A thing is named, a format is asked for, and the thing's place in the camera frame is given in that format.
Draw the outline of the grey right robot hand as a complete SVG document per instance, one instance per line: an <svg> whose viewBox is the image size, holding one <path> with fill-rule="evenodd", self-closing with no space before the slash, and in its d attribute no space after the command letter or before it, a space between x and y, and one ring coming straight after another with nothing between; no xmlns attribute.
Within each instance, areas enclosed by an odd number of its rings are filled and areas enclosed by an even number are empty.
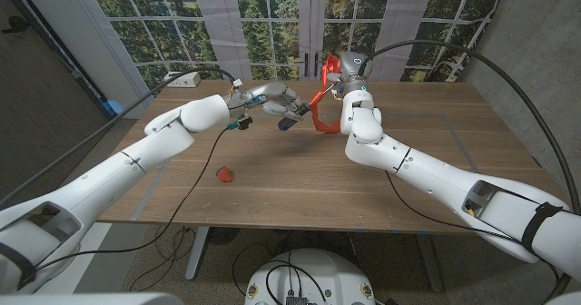
<svg viewBox="0 0 581 305"><path fill-rule="evenodd" d="M321 70L321 78L325 83L337 83L343 87L343 94L365 89L371 74L372 61L364 64L367 58L364 54L342 52L339 56L330 55L326 68Z"/></svg>

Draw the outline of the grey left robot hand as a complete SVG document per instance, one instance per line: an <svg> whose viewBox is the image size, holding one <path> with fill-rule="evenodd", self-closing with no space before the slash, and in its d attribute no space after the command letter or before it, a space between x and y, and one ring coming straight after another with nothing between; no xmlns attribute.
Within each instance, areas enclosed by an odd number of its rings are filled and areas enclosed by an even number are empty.
<svg viewBox="0 0 581 305"><path fill-rule="evenodd" d="M263 96L261 109L268 115L300 121L310 111L299 95L286 84L275 81L253 87L247 91L250 97Z"/></svg>

